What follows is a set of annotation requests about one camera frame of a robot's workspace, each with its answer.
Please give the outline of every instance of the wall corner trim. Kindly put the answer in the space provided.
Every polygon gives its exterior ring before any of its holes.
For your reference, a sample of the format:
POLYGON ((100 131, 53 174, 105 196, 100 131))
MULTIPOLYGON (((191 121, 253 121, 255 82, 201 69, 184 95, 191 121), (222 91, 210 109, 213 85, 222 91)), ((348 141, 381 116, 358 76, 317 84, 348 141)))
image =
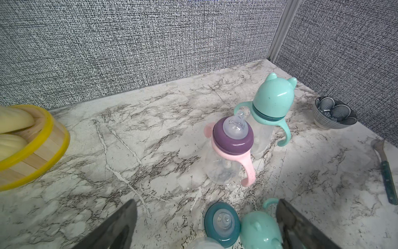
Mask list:
POLYGON ((295 17, 296 11, 299 8, 301 0, 287 0, 285 9, 282 12, 282 16, 279 20, 278 27, 275 31, 274 38, 272 40, 271 47, 269 48, 267 59, 274 63, 279 49, 285 39, 285 36, 289 30, 290 24, 295 17))

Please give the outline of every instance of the baby bottle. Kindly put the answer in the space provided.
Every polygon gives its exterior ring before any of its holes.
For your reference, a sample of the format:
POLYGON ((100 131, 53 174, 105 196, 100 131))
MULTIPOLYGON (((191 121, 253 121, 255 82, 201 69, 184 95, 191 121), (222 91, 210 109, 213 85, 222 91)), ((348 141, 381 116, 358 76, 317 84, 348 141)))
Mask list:
POLYGON ((207 176, 219 185, 227 185, 239 175, 243 166, 248 177, 241 184, 244 187, 252 185, 256 180, 250 158, 254 136, 252 128, 244 120, 244 113, 237 111, 234 116, 208 124, 204 133, 211 138, 211 148, 205 160, 207 176))
POLYGON ((234 113, 237 113, 242 106, 247 106, 250 109, 250 115, 246 121, 254 133, 251 154, 256 155, 268 147, 273 128, 276 125, 281 127, 286 134, 284 140, 278 141, 278 146, 285 146, 290 141, 292 135, 286 124, 285 116, 293 104, 296 84, 296 78, 285 80, 279 78, 275 73, 270 73, 258 88, 253 101, 242 102, 235 107, 234 113))

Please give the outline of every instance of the teal bottle cap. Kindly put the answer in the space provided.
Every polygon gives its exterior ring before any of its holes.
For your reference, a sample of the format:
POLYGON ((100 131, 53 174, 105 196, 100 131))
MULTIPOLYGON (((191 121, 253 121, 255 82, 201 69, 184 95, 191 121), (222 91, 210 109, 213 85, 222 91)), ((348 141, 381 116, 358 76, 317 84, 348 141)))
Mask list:
MULTIPOLYGON (((266 200, 263 207, 277 204, 276 198, 266 200)), ((243 248, 282 249, 282 235, 279 226, 269 214, 253 211, 241 221, 240 241, 243 248)))
POLYGON ((258 88, 253 105, 264 116, 282 119, 293 104, 296 85, 296 78, 285 80, 275 73, 270 73, 258 88))

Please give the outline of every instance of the purple bottle collar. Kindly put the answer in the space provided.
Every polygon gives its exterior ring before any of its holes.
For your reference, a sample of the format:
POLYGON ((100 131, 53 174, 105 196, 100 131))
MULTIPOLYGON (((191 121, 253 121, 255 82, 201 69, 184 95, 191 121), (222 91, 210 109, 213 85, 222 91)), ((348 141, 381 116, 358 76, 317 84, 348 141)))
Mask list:
POLYGON ((222 124, 228 117, 220 119, 213 128, 213 138, 215 145, 222 151, 229 155, 241 155, 251 149, 254 142, 253 130, 249 124, 249 132, 246 137, 242 139, 232 139, 224 132, 222 124))

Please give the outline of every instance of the bottle nipple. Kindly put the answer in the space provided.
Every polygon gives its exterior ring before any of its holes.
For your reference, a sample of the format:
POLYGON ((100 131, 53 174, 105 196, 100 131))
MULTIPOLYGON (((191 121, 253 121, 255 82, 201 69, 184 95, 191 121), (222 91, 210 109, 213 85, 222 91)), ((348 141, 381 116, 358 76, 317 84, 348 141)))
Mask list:
POLYGON ((228 117, 222 124, 227 136, 232 139, 243 139, 249 132, 248 124, 244 119, 243 111, 239 110, 234 116, 228 117))

